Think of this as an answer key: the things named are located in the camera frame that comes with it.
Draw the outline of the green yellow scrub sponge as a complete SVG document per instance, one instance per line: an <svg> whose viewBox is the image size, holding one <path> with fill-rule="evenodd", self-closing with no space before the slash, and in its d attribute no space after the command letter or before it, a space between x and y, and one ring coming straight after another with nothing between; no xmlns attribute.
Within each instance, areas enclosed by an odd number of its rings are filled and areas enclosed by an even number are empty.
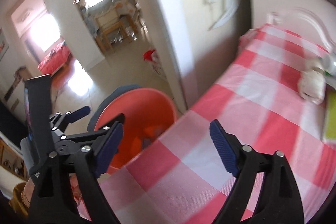
<svg viewBox="0 0 336 224"><path fill-rule="evenodd" d="M322 140L335 146L335 88L327 85L325 93L325 118L323 125Z"/></svg>

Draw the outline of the orange plastic trash bin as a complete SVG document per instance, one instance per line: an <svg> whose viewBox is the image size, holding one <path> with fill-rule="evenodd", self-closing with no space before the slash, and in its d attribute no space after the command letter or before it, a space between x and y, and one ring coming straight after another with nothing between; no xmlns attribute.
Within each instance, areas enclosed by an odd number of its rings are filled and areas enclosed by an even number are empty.
<svg viewBox="0 0 336 224"><path fill-rule="evenodd" d="M178 118L173 100L153 88L124 86L106 98L94 116L88 130L98 130L118 114L125 115L123 138L110 162L107 174L113 174L151 145Z"/></svg>

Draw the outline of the white laundry basket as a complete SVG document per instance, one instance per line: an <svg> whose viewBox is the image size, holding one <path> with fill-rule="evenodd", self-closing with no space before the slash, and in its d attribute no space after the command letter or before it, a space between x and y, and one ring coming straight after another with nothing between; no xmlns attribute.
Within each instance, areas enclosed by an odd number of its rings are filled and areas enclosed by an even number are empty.
<svg viewBox="0 0 336 224"><path fill-rule="evenodd" d="M143 60L149 64L153 73L159 78L167 81L166 74L163 70L161 61L157 54L156 49L149 49L143 54Z"/></svg>

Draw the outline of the wooden chair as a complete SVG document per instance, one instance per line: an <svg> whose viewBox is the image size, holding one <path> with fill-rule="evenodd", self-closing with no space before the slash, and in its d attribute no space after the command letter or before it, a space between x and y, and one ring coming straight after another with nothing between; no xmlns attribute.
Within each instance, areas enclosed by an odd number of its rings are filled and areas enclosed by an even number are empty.
<svg viewBox="0 0 336 224"><path fill-rule="evenodd" d="M115 40L132 42L138 34L138 27L128 14L119 15L115 10L109 10L93 18L98 26L95 41L103 54L115 51Z"/></svg>

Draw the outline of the rolled white tissue bundle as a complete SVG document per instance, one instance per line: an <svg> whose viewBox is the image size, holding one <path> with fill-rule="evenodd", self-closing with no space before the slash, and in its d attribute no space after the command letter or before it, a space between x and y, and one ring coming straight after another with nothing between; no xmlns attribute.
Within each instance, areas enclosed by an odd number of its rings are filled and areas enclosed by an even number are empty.
<svg viewBox="0 0 336 224"><path fill-rule="evenodd" d="M299 95L316 105L322 104L326 91L325 70L321 61L321 58L306 60L297 83Z"/></svg>

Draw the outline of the white sliding glass door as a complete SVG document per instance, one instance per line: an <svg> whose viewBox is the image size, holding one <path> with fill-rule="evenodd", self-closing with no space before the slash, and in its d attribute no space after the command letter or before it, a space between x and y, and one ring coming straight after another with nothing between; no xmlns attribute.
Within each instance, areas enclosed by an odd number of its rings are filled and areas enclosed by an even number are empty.
<svg viewBox="0 0 336 224"><path fill-rule="evenodd" d="M251 27L250 0L158 0L187 107L228 68Z"/></svg>

